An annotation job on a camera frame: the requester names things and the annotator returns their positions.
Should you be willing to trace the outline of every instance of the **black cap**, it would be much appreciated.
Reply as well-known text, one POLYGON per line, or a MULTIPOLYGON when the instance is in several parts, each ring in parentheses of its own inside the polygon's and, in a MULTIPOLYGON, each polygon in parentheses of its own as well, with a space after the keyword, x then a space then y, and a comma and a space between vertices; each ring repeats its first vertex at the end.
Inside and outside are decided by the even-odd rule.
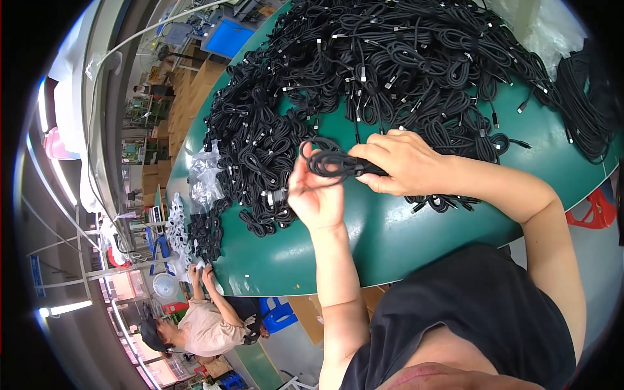
POLYGON ((143 342, 154 351, 165 352, 168 350, 168 347, 162 342, 156 331, 156 321, 152 315, 152 309, 147 303, 143 303, 143 314, 145 315, 145 320, 139 324, 143 342))

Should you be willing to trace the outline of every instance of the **green workbench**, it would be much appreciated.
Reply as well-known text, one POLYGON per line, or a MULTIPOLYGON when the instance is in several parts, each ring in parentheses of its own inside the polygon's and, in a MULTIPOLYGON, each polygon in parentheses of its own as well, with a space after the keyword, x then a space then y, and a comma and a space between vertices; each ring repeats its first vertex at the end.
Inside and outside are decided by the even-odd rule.
MULTIPOLYGON (((232 64, 242 61, 246 51, 265 42, 277 15, 289 8, 286 4, 269 18, 232 59, 232 64)), ((213 91, 225 87, 229 80, 224 72, 213 91)), ((545 180, 559 194, 566 210, 583 200, 615 170, 618 157, 624 154, 621 134, 605 161, 592 165, 568 143, 556 112, 532 98, 524 112, 518 114, 516 110, 529 89, 521 83, 512 87, 499 85, 499 95, 494 102, 500 120, 499 131, 532 145, 531 149, 524 149, 511 144, 500 158, 502 165, 519 168, 545 180)), ((188 153, 197 153, 203 147, 206 131, 203 118, 208 115, 212 101, 213 92, 191 124, 167 184, 168 199, 179 192, 185 206, 188 205, 188 153)), ((486 116, 491 114, 487 103, 479 104, 479 109, 486 116)), ((362 140, 366 140, 378 129, 360 124, 359 131, 362 140)), ((344 118, 344 104, 320 118, 319 133, 336 139, 345 149, 355 144, 353 124, 344 118)), ((462 246, 475 243, 503 246, 522 235, 518 224, 486 203, 475 205, 472 213, 460 208, 438 214, 426 207, 412 215, 413 206, 403 198, 375 193, 354 179, 344 183, 344 193, 344 221, 362 286, 400 280, 410 271, 462 246)), ((188 207, 185 210, 188 223, 188 207)), ((222 215, 223 257, 215 262, 214 268, 224 293, 239 296, 316 293, 314 251, 301 221, 285 230, 278 229, 272 236, 258 238, 238 219, 239 210, 237 205, 222 215)))

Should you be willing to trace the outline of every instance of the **pink container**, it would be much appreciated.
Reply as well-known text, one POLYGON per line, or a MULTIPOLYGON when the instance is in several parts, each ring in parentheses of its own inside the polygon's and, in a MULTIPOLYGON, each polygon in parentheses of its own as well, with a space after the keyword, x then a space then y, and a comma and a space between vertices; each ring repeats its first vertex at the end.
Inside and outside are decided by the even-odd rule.
POLYGON ((48 133, 43 143, 46 149, 47 157, 57 160, 80 160, 78 153, 68 152, 65 150, 65 143, 61 141, 59 128, 54 127, 48 133))

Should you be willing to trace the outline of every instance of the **white fan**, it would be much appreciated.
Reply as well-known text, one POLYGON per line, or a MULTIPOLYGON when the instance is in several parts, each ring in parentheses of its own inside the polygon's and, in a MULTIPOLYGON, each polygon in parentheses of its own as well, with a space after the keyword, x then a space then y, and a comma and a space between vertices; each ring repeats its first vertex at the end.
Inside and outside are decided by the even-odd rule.
POLYGON ((154 292, 161 298, 173 298, 179 289, 178 280, 168 273, 159 273, 152 282, 154 292))

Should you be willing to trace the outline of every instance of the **black cable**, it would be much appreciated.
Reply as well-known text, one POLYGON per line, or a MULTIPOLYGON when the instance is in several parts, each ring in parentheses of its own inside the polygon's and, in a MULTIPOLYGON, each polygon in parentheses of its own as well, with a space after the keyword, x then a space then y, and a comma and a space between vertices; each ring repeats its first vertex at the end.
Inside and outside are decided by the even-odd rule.
MULTIPOLYGON (((498 128, 498 84, 512 85, 513 76, 531 90, 520 113, 534 97, 562 115, 583 154, 598 159, 606 153, 611 132, 579 88, 576 69, 585 60, 572 59, 571 66, 560 67, 567 74, 551 82, 539 56, 524 49, 500 17, 471 0, 291 4, 264 44, 227 67, 230 82, 215 92, 204 118, 203 143, 209 150, 218 141, 223 171, 217 180, 227 200, 205 217, 212 223, 236 202, 248 208, 239 217, 258 236, 288 227, 296 218, 288 204, 269 205, 268 199, 286 191, 304 140, 321 149, 306 162, 318 175, 341 182, 366 172, 386 174, 331 140, 315 137, 323 133, 320 114, 338 110, 342 96, 356 143, 363 122, 377 124, 382 134, 397 127, 415 131, 442 154, 500 163, 510 143, 530 147, 492 134, 498 128), (475 97, 465 91, 473 86, 475 97), (491 121, 477 108, 479 98, 490 104, 491 121), (284 99, 292 108, 280 115, 284 99)), ((460 206, 472 211, 477 202, 443 194, 409 199, 417 203, 415 211, 428 206, 437 212, 460 206)), ((209 225, 196 223, 196 228, 209 225)), ((219 253, 219 228, 210 225, 209 234, 198 235, 209 258, 219 253)))

